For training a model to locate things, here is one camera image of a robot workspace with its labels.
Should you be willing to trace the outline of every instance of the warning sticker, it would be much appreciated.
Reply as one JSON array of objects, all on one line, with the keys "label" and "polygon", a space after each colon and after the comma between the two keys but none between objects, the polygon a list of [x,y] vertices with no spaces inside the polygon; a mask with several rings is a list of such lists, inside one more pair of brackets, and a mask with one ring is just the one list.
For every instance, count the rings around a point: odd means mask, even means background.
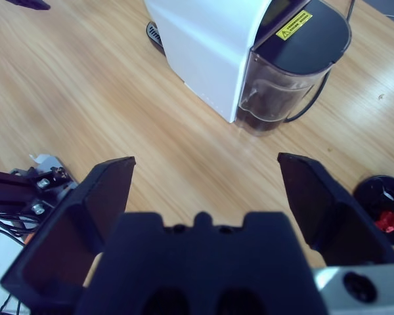
[{"label": "warning sticker", "polygon": [[276,35],[284,41],[291,37],[298,29],[302,27],[313,15],[305,10],[299,12],[293,19],[291,19],[283,28],[281,28]]}]

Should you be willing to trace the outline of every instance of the wooden surface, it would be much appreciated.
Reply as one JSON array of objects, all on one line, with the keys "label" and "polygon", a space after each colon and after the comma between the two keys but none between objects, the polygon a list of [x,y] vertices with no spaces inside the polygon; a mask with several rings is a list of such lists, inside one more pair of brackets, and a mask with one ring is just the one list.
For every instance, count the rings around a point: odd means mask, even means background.
[{"label": "wooden surface", "polygon": [[[0,0],[0,170],[46,153],[82,180],[97,163],[135,156],[128,211],[157,211],[166,224],[190,224],[199,211],[225,224],[284,211],[294,226],[277,153],[321,161],[350,191],[394,176],[394,23],[362,1],[317,104],[264,138],[184,86],[146,37],[142,0],[48,2],[39,12]],[[330,2],[346,13],[349,1]]]}]

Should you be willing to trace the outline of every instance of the white coffee machine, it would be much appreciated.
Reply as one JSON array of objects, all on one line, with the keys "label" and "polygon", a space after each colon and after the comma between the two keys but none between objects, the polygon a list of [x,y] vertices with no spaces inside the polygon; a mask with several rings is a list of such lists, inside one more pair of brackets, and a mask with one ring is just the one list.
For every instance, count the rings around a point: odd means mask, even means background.
[{"label": "white coffee machine", "polygon": [[144,0],[147,33],[172,70],[219,115],[277,127],[338,61],[346,19],[319,0]]}]

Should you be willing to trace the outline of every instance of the bolt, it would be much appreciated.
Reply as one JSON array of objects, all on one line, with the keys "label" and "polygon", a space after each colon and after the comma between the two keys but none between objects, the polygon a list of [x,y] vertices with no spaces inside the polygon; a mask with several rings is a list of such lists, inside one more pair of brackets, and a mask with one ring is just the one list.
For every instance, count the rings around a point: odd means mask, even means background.
[{"label": "bolt", "polygon": [[375,285],[366,276],[348,272],[343,277],[343,284],[347,292],[360,302],[372,303],[378,296]]},{"label": "bolt", "polygon": [[48,185],[50,185],[50,181],[46,178],[43,178],[39,182],[37,182],[37,186],[40,187],[40,189],[44,189]]},{"label": "bolt", "polygon": [[31,209],[33,212],[35,212],[36,215],[42,215],[45,212],[44,207],[40,203],[33,205]]}]

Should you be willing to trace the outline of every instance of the red object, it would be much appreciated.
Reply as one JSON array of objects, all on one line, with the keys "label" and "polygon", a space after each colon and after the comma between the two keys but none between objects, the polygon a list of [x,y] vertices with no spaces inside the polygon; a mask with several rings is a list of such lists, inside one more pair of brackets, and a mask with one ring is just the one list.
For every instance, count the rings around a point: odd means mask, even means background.
[{"label": "red object", "polygon": [[375,225],[385,233],[394,231],[394,211],[383,211],[380,219],[375,222]]}]

